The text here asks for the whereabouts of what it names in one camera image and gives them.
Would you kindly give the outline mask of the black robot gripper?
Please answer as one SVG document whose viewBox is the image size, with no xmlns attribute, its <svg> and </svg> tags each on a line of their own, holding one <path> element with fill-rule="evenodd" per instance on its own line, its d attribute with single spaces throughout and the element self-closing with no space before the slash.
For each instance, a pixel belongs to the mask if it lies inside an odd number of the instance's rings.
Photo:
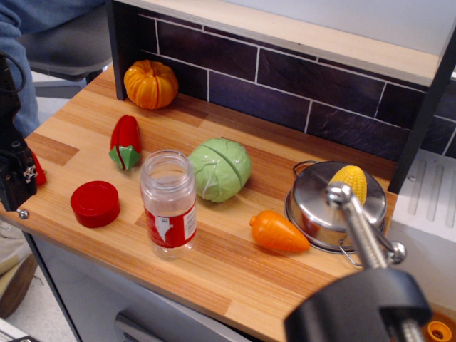
<svg viewBox="0 0 456 342">
<path fill-rule="evenodd" d="M 15 212 L 37 193 L 37 172 L 32 151 L 14 125 L 21 88 L 14 84 L 9 60 L 1 55 L 1 204 Z"/>
</svg>

